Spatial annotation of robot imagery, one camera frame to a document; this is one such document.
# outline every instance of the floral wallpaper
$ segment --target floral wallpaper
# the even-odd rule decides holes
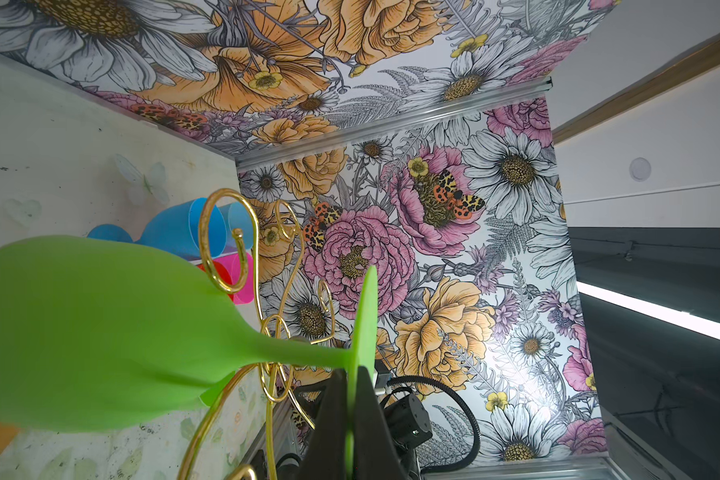
[[[0,53],[244,154],[544,76],[618,2],[0,0]]]
[[[295,132],[321,125],[302,121]],[[262,225],[266,314],[303,252],[288,326],[311,340],[328,334],[325,279],[338,312],[326,343],[346,348],[376,265],[377,358],[467,401],[482,441],[474,466],[606,450],[544,98],[241,172],[240,186]],[[279,235],[277,198],[293,206],[306,244]],[[296,384],[328,375],[296,370]],[[422,465],[460,459],[472,442],[466,417],[445,393],[416,390],[434,427]]]

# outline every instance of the black cable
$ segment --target black cable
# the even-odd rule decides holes
[[[666,430],[670,434],[670,437],[674,438],[675,430],[672,428],[672,408],[668,408],[664,413],[664,424],[666,425]]]
[[[389,379],[387,382],[387,385],[397,385],[400,383],[423,383],[425,385],[433,386],[435,388],[441,389],[443,392],[447,393],[448,396],[450,396],[461,408],[461,411],[464,412],[464,414],[467,416],[467,420],[469,420],[469,424],[472,427],[472,449],[469,451],[467,456],[459,460],[455,463],[449,463],[447,465],[438,465],[438,466],[431,466],[431,467],[424,467],[422,468],[422,474],[425,473],[434,473],[434,472],[454,472],[456,470],[461,470],[462,468],[465,468],[469,466],[478,456],[478,453],[480,453],[480,425],[478,425],[478,420],[474,417],[474,414],[467,406],[467,403],[456,393],[451,389],[449,386],[445,385],[442,382],[439,382],[435,379],[429,379],[425,376],[419,376],[419,375],[403,375],[398,376],[393,379]]]
[[[275,464],[275,470],[280,468],[280,465],[282,465],[285,460],[296,460],[296,463],[299,465],[301,465],[302,463],[302,458],[300,456],[295,453],[288,452],[284,456],[281,456],[280,459],[277,461],[277,464]]]
[[[659,420],[659,408],[661,407],[661,399],[664,397],[664,386],[661,387],[661,392],[659,392],[659,396],[656,398],[656,403],[653,405],[653,421],[656,422],[656,426],[661,428],[661,431],[666,433],[666,430],[664,429],[664,426],[661,424],[661,420]]]
[[[387,395],[386,397],[384,397],[384,399],[382,400],[382,403],[381,403],[382,409],[384,409],[384,408],[387,406],[387,401],[388,401],[390,398],[392,398],[392,396],[393,396],[395,393],[400,393],[400,392],[413,393],[413,389],[412,389],[411,387],[409,387],[409,386],[399,386],[398,388],[392,390],[392,393],[390,393],[389,395]]]

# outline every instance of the gold spiral wire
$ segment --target gold spiral wire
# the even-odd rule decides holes
[[[213,264],[213,258],[211,257],[210,253],[210,242],[208,236],[208,229],[211,214],[213,213],[213,208],[216,206],[216,203],[221,198],[225,197],[230,197],[240,202],[240,204],[242,204],[242,206],[246,208],[248,215],[251,217],[253,227],[253,246],[251,248],[253,260],[252,265],[249,265],[247,255],[245,254],[246,248],[242,240],[242,230],[240,228],[235,228],[232,230],[232,239],[235,241],[235,245],[237,245],[238,257],[240,259],[240,276],[232,285],[225,282],[221,278],[219,272],[216,270],[216,266]],[[285,208],[286,210],[285,216],[282,212],[282,208]],[[283,317],[282,313],[286,306],[286,298],[288,298],[288,294],[290,293],[291,287],[293,286],[293,282],[296,280],[296,276],[298,275],[298,269],[301,266],[302,260],[304,258],[306,238],[304,237],[304,232],[302,231],[302,228],[298,223],[298,219],[296,218],[296,212],[293,211],[293,208],[288,204],[288,202],[282,199],[278,199],[278,201],[275,203],[275,219],[277,221],[277,227],[280,235],[282,235],[286,240],[290,241],[294,241],[296,239],[296,236],[298,236],[301,242],[298,252],[298,258],[296,259],[296,263],[293,267],[293,272],[291,272],[291,275],[288,278],[288,283],[286,284],[286,288],[282,294],[282,299],[280,300],[280,306],[277,313],[274,313],[265,318],[262,312],[261,301],[259,299],[259,221],[257,219],[256,211],[254,210],[253,206],[251,206],[247,198],[240,195],[240,192],[237,192],[231,188],[221,188],[213,192],[206,200],[206,203],[202,208],[202,213],[200,214],[200,225],[198,229],[200,258],[202,260],[202,265],[205,268],[205,272],[208,275],[211,283],[213,283],[213,285],[215,285],[216,288],[218,288],[221,292],[227,294],[238,293],[240,292],[240,290],[242,290],[242,288],[246,284],[248,274],[251,269],[253,272],[253,301],[256,306],[256,313],[259,315],[259,323],[261,325],[260,332],[263,335],[272,336],[272,332],[270,331],[270,324],[274,322],[273,331],[275,338],[282,338],[282,332],[284,332],[286,335],[285,338],[290,339],[291,332],[288,328],[288,323]],[[328,284],[323,279],[320,279],[318,281],[317,294],[322,311],[325,314],[330,315],[331,333],[327,336],[324,336],[323,338],[311,340],[310,343],[312,344],[326,342],[334,338],[336,334],[336,312],[333,306],[333,297],[330,289],[328,288]],[[277,480],[275,452],[272,441],[272,418],[275,404],[278,402],[282,402],[286,398],[290,398],[294,408],[296,408],[298,413],[306,420],[309,426],[311,428],[315,427],[314,421],[307,415],[306,412],[304,412],[304,409],[298,402],[296,395],[293,393],[292,385],[293,377],[295,375],[293,366],[285,366],[282,363],[277,362],[261,362],[258,365],[244,366],[235,373],[230,382],[227,383],[221,394],[218,396],[218,398],[216,398],[211,407],[208,409],[205,417],[203,417],[200,426],[195,431],[195,435],[192,437],[192,441],[190,442],[190,445],[189,447],[187,447],[187,450],[184,454],[177,480],[187,480],[190,477],[192,469],[195,465],[195,461],[197,460],[197,456],[200,452],[200,447],[202,446],[205,438],[208,436],[208,432],[210,431],[212,424],[215,420],[218,419],[221,413],[221,408],[224,406],[224,403],[229,397],[231,391],[235,389],[238,383],[240,383],[240,380],[242,380],[242,378],[248,373],[250,373],[250,371],[254,368],[258,368],[259,370],[259,383],[261,384],[262,390],[264,391],[264,394],[267,398],[265,424],[266,456],[269,477],[271,480]],[[283,387],[283,393],[281,394],[278,394],[278,376],[281,379]],[[256,480],[256,474],[249,465],[239,466],[235,469],[234,472],[232,472],[226,477],[226,480],[242,480],[243,478],[247,478],[248,480]]]

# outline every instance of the wooden trim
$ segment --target wooden trim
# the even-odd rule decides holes
[[[552,130],[556,145],[720,66],[720,35]]]

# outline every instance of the round light fixture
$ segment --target round light fixture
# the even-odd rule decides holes
[[[637,182],[647,180],[650,177],[650,162],[642,157],[632,160],[632,163],[630,163],[630,177]]]

